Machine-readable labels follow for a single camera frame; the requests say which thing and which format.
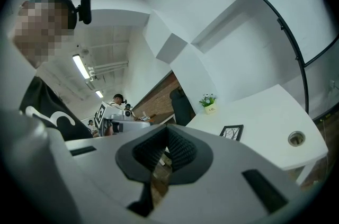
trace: green leaves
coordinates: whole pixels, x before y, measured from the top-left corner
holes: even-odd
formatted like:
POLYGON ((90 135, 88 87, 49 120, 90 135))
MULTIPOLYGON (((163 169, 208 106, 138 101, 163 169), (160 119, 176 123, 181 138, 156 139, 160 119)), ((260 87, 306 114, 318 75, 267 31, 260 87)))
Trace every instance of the green leaves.
POLYGON ((216 97, 213 95, 213 93, 211 95, 209 94, 204 94, 203 98, 199 101, 199 103, 203 106, 203 107, 207 107, 211 104, 213 104, 216 100, 216 97))

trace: picture frame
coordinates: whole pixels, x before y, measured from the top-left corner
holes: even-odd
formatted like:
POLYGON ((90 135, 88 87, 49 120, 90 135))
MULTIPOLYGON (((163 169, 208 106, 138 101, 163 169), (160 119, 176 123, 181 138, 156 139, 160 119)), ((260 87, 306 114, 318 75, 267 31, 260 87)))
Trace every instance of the picture frame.
POLYGON ((240 141, 242 137, 244 125, 230 125, 224 126, 219 136, 229 138, 232 140, 240 141))

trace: person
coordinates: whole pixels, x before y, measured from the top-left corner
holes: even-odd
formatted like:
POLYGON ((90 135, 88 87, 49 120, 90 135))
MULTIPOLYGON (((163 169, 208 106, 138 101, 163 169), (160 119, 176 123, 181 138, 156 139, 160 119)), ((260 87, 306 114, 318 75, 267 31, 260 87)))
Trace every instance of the person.
POLYGON ((121 110, 124 110, 124 108, 121 106, 122 103, 126 103, 127 101, 124 101, 123 100, 123 96, 121 94, 116 94, 114 97, 113 97, 113 100, 111 102, 109 102, 108 104, 111 106, 111 107, 115 107, 115 108, 118 108, 118 109, 121 109, 121 110))
POLYGON ((131 110, 131 108, 132 107, 131 107, 131 105, 129 103, 125 105, 125 110, 130 111, 132 116, 135 118, 136 116, 134 115, 134 112, 131 110))
POLYGON ((93 136, 98 133, 97 128, 93 125, 93 120, 88 121, 88 128, 90 129, 93 136))
MULTIPOLYGON (((76 20, 76 10, 71 0, 26 0, 20 7, 11 39, 26 60, 37 69, 53 55, 62 37, 72 32, 76 20)), ((15 80, 17 77, 12 75, 11 78, 15 80)), ((23 114, 39 118, 46 127, 58 129, 64 141, 93 138, 86 125, 40 77, 25 76, 22 87, 26 84, 28 88, 19 107, 23 114)), ((104 135, 111 134, 112 127, 104 135)))

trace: black metal frame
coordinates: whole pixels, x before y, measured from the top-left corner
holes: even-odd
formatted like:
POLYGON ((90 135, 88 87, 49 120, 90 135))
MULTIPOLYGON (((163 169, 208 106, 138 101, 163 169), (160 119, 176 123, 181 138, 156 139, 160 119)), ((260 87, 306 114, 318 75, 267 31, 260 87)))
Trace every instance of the black metal frame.
POLYGON ((323 114, 313 119, 314 124, 317 125, 323 120, 328 119, 331 115, 333 115, 337 111, 339 111, 339 103, 336 103, 335 106, 331 107, 329 110, 325 111, 323 114))
POLYGON ((268 1, 268 0, 263 0, 277 15, 278 19, 277 22, 280 24, 281 30, 283 30, 290 41, 293 50, 296 54, 296 60, 298 61, 300 72, 301 72, 301 78, 302 78, 302 83, 304 85, 304 94, 305 94, 305 111, 308 114, 309 112, 309 96, 308 96, 308 85, 307 85, 307 78, 306 78, 306 72, 305 72, 305 67, 310 65, 312 62, 314 62, 316 59, 318 59, 321 55, 323 55, 331 46, 334 45, 334 43, 339 39, 339 35, 331 42, 330 45, 328 45, 321 53, 319 53, 316 57, 314 57, 312 60, 308 61, 307 63, 304 62, 304 59, 302 57, 300 48, 298 46, 298 43, 288 27, 287 23, 283 19, 283 17, 279 14, 279 12, 275 9, 275 7, 268 1))
POLYGON ((236 141, 240 141, 240 138, 242 137, 242 133, 243 133, 243 129, 244 129, 244 125, 240 124, 240 125, 230 125, 230 126, 224 126, 224 128, 222 129, 221 133, 220 133, 220 137, 224 137, 223 132, 226 131, 226 129, 229 128, 239 128, 239 133, 237 135, 236 139, 232 139, 232 140, 236 140, 236 141))

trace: curved desk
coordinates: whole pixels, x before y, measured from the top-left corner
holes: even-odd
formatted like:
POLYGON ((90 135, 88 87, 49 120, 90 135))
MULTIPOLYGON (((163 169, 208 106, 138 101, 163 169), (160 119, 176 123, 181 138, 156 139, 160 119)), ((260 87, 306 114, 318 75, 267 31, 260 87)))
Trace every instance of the curved desk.
POLYGON ((218 105, 214 114, 199 113, 187 127, 220 135, 224 126, 239 124, 244 125, 240 142, 277 167, 285 171, 305 167, 297 179, 299 185, 316 161, 328 152, 311 118, 280 85, 225 106, 218 105), (288 143, 288 136, 294 131, 306 136, 299 147, 288 143))

